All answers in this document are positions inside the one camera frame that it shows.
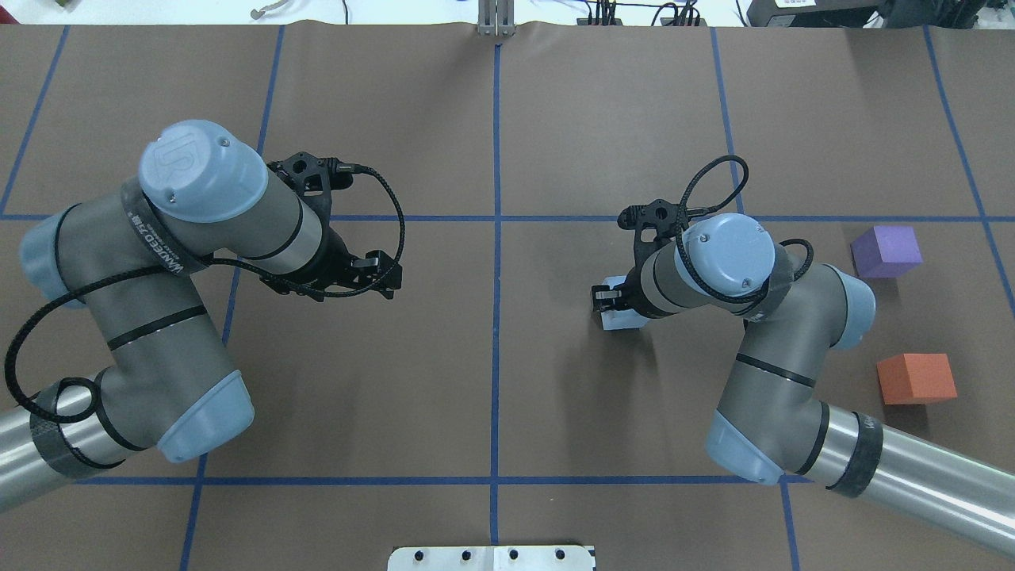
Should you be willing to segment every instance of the ur logo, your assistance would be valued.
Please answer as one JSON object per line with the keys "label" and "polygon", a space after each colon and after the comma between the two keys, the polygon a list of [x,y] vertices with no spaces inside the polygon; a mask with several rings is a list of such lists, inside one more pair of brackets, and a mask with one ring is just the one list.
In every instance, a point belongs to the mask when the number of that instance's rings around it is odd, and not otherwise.
{"label": "ur logo", "polygon": [[178,173],[190,170],[198,161],[197,138],[193,133],[160,141],[152,149],[155,172],[162,185],[171,185]]}

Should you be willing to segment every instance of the light blue joint cap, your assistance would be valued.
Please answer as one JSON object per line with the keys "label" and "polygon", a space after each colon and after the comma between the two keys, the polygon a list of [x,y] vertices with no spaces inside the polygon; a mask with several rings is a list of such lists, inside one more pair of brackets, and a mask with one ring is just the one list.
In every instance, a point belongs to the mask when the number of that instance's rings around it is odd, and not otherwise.
{"label": "light blue joint cap", "polygon": [[[705,283],[730,297],[756,292],[775,266],[775,243],[757,220],[729,212],[701,220],[683,235],[687,255]],[[691,279],[674,251],[677,271],[699,294],[704,292]]]}
{"label": "light blue joint cap", "polygon": [[233,371],[173,423],[156,446],[171,462],[186,462],[232,440],[253,422],[251,396],[240,371]]}
{"label": "light blue joint cap", "polygon": [[744,480],[774,486],[784,474],[783,469],[758,450],[719,411],[712,418],[704,449],[717,465]]}
{"label": "light blue joint cap", "polygon": [[268,186],[268,167],[220,125],[190,119],[148,143],[138,181],[162,212],[189,222],[218,222],[257,204]]}
{"label": "light blue joint cap", "polygon": [[[43,297],[51,302],[70,293],[63,282],[63,277],[60,276],[60,267],[57,264],[57,233],[60,231],[60,222],[67,215],[67,210],[70,208],[46,218],[29,229],[21,238],[21,245],[17,252],[24,276],[36,288],[42,290]],[[84,304],[74,300],[64,307],[80,309]]]}
{"label": "light blue joint cap", "polygon": [[856,277],[843,273],[837,267],[824,264],[833,270],[842,281],[842,289],[845,291],[845,328],[838,343],[831,346],[832,349],[845,350],[853,349],[860,345],[864,339],[864,334],[874,326],[874,315],[877,313],[877,301],[874,299],[874,292],[867,283]]}

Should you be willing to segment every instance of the silver metal tube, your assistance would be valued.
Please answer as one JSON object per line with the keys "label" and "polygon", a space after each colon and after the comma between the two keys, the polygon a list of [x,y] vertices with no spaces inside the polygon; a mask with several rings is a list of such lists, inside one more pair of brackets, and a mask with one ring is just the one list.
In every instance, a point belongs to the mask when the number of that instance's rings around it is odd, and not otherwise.
{"label": "silver metal tube", "polygon": [[[87,406],[88,399],[84,387],[69,387],[60,395],[57,412],[79,413]],[[93,462],[113,465],[134,454],[117,444],[96,415],[79,423],[61,425],[61,429],[67,443]],[[82,473],[100,472],[84,465],[76,468]],[[27,411],[17,408],[0,415],[0,513],[72,482],[74,478],[61,474],[43,457],[31,433]]]}
{"label": "silver metal tube", "polygon": [[824,486],[838,482],[850,463],[859,433],[857,417],[853,413],[828,407],[828,431],[825,433],[821,452],[804,476]]}
{"label": "silver metal tube", "polygon": [[1015,559],[1015,476],[885,427],[860,496]]}
{"label": "silver metal tube", "polygon": [[31,440],[28,412],[0,416],[0,512],[73,482],[50,468]]}

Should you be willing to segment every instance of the purple cube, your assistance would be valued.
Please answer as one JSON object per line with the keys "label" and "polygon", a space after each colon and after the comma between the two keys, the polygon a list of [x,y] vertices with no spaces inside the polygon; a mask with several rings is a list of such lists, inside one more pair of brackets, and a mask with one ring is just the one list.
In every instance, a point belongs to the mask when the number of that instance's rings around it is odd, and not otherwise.
{"label": "purple cube", "polygon": [[924,263],[910,225],[876,225],[854,240],[852,248],[860,277],[898,277]]}

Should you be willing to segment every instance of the white metal plate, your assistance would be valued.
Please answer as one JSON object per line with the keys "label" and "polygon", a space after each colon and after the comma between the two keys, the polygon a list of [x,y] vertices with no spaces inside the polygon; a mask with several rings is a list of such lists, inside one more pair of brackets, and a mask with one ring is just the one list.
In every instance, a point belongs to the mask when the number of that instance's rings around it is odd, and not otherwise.
{"label": "white metal plate", "polygon": [[595,571],[595,553],[584,546],[399,548],[388,571]]}

